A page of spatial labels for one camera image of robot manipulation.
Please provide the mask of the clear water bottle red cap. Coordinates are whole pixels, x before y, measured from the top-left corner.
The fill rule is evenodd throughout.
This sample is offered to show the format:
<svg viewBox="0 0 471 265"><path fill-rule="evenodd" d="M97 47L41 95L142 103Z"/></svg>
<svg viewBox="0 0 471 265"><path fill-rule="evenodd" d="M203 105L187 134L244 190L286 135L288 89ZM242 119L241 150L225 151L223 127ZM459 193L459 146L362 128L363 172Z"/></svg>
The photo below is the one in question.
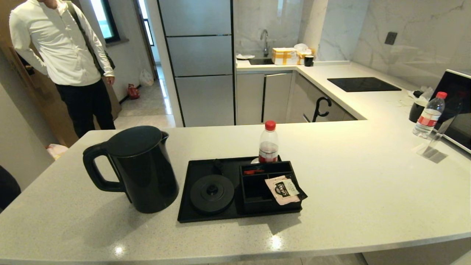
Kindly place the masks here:
<svg viewBox="0 0 471 265"><path fill-rule="evenodd" d="M412 133L420 138L428 138L445 110L446 92L438 92L431 99L419 116Z"/></svg>

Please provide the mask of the black electric kettle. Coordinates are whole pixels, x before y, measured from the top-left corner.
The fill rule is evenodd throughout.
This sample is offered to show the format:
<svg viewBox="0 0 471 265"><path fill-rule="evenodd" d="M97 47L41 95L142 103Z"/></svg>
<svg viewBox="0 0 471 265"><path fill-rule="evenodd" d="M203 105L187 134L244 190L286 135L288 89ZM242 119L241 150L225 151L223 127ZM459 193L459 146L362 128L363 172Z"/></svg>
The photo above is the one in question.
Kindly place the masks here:
<svg viewBox="0 0 471 265"><path fill-rule="evenodd" d="M178 183L166 150L169 134L153 126L118 132L109 140L85 149L84 167L95 186L105 192L123 192L141 213L156 213L178 196ZM105 156L118 181L106 180L95 159Z"/></svg>

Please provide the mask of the small yellow white box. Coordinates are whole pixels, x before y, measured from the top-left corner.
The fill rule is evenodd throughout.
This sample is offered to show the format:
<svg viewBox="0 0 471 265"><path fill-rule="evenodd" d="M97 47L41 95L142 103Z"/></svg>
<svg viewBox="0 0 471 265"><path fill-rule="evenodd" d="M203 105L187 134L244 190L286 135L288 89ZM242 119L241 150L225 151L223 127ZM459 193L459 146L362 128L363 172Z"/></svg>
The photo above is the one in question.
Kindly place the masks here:
<svg viewBox="0 0 471 265"><path fill-rule="evenodd" d="M304 56L305 55L314 55L316 59L316 50L315 49L310 49L309 47L304 50L297 50L297 56L298 56L298 65L304 65Z"/></svg>

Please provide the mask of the black induction cooktop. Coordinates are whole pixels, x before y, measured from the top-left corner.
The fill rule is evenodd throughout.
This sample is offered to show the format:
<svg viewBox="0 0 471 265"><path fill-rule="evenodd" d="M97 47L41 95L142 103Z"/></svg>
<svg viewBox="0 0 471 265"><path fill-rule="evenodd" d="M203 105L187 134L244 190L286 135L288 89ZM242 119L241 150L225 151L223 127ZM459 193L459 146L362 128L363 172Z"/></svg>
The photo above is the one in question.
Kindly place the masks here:
<svg viewBox="0 0 471 265"><path fill-rule="evenodd" d="M345 92L390 92L401 89L375 77L328 78Z"/></svg>

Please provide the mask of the silver refrigerator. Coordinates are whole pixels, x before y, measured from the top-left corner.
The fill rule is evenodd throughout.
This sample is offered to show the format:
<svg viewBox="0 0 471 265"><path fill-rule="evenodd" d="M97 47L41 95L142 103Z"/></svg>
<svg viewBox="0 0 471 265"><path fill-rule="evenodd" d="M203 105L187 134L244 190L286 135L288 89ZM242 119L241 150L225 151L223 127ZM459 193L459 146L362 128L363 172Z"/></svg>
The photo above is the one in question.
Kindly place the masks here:
<svg viewBox="0 0 471 265"><path fill-rule="evenodd" d="M157 3L183 125L233 126L233 0Z"/></svg>

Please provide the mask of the person in white jacket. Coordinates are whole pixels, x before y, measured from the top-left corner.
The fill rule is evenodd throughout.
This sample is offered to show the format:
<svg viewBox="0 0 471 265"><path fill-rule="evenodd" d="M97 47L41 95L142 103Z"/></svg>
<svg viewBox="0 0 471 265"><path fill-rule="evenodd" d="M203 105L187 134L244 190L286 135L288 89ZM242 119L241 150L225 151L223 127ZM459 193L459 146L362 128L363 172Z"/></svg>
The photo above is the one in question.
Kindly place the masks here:
<svg viewBox="0 0 471 265"><path fill-rule="evenodd" d="M71 1L26 0L10 12L14 49L54 82L79 138L114 130L106 84L114 65L84 13Z"/></svg>

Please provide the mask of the black compartment organizer box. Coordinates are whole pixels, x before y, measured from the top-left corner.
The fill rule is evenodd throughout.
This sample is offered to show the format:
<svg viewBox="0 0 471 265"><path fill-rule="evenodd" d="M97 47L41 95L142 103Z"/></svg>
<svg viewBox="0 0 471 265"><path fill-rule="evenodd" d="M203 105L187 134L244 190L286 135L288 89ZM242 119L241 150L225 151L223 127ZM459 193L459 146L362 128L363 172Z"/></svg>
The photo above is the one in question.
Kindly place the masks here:
<svg viewBox="0 0 471 265"><path fill-rule="evenodd" d="M244 176L244 170L261 169L264 173ZM265 179L287 176L292 179L298 191L301 202L280 206L266 186ZM250 164L240 167L240 185L242 190L243 212L246 215L275 215L296 213L302 210L302 201L308 195L301 189L294 169L289 161L267 164Z"/></svg>

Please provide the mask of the dark framed window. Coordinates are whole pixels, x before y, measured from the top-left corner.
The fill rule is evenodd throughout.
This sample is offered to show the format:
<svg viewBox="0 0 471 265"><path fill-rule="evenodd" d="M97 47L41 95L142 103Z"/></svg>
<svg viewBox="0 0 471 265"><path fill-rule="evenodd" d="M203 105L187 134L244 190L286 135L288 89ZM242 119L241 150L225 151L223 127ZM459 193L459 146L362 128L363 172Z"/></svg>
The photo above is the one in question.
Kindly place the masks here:
<svg viewBox="0 0 471 265"><path fill-rule="evenodd" d="M105 42L113 43L119 41L120 36L111 12L109 0L90 0L90 2Z"/></svg>

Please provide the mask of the yellow white striped box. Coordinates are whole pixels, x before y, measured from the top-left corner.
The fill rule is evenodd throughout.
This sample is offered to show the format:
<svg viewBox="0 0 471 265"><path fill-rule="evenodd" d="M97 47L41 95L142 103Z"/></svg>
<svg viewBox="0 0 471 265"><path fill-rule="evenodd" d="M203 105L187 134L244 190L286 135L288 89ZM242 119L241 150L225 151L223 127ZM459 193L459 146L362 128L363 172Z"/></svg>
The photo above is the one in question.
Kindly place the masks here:
<svg viewBox="0 0 471 265"><path fill-rule="evenodd" d="M298 65L298 51L294 47L273 47L272 63L274 65Z"/></svg>

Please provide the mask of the black microwave oven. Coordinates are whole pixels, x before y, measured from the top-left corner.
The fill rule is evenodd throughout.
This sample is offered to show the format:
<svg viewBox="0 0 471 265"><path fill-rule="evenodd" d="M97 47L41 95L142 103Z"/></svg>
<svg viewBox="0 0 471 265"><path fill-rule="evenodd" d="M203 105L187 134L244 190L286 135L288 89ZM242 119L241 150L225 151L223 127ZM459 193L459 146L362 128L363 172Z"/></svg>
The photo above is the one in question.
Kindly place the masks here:
<svg viewBox="0 0 471 265"><path fill-rule="evenodd" d="M438 92L445 92L445 109L438 119L434 132L443 122L453 119L444 137L471 154L471 72L447 69L439 81L431 99Z"/></svg>

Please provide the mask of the black curved faucet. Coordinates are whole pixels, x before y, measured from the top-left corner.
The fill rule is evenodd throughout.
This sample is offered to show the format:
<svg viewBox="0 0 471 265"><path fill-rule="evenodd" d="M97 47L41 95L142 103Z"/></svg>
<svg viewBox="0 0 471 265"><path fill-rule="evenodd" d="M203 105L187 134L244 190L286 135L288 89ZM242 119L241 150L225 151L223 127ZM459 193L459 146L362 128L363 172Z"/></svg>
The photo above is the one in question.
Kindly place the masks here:
<svg viewBox="0 0 471 265"><path fill-rule="evenodd" d="M312 122L316 122L316 119L321 116L321 117L326 117L328 116L329 114L329 111L326 111L326 112L323 112L321 113L320 112L320 103L321 101L326 101L327 102L327 105L328 107L331 107L332 106L332 102L331 102L331 99L328 98L328 97L319 97L317 100L316 100L316 107L315 107L315 111L314 111L314 115L313 115L313 119L312 119Z"/></svg>

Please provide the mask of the black round kettle base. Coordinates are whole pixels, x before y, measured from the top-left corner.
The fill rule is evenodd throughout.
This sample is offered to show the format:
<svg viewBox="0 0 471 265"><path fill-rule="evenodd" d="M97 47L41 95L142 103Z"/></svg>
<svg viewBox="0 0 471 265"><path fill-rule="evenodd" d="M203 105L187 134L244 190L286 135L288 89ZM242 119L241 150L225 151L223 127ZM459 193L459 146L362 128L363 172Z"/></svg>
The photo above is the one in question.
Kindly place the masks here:
<svg viewBox="0 0 471 265"><path fill-rule="evenodd" d="M190 202L200 213L215 215L227 209L234 199L234 184L227 177L211 174L190 188Z"/></svg>

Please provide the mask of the black rectangular serving tray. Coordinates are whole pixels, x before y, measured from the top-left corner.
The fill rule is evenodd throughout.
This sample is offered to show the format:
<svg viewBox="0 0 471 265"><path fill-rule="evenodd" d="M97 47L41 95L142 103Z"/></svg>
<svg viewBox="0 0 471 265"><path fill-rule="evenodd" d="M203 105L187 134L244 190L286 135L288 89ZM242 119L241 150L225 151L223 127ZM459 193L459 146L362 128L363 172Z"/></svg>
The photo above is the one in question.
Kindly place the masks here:
<svg viewBox="0 0 471 265"><path fill-rule="evenodd" d="M180 223L215 221L236 218L252 218L264 215L246 215L243 212L242 188L240 185L240 167L250 165L255 157L215 158L192 160L187 166L181 205L178 214ZM190 188L200 178L211 174L227 177L234 184L234 199L225 211L207 215L198 212L190 202Z"/></svg>

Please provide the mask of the pink tea bag sachet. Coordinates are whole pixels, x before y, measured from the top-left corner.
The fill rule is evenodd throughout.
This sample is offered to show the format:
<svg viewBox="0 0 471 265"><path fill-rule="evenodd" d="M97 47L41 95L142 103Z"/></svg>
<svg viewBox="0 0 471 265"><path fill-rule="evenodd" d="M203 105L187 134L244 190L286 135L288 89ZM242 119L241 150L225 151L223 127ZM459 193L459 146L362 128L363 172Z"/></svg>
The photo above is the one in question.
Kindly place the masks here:
<svg viewBox="0 0 471 265"><path fill-rule="evenodd" d="M298 191L293 180L287 176L265 179L265 183L278 205L285 206L301 202L301 192Z"/></svg>

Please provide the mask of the water bottle with dark liquid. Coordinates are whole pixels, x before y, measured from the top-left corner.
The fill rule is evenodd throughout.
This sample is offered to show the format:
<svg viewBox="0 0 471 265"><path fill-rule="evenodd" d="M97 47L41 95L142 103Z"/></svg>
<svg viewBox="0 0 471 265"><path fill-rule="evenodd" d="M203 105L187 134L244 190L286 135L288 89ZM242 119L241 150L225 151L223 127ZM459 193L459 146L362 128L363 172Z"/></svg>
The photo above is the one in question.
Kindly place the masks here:
<svg viewBox="0 0 471 265"><path fill-rule="evenodd" d="M276 132L276 122L268 120L265 122L265 129L261 133L259 143L259 163L273 163L278 161L278 134Z"/></svg>

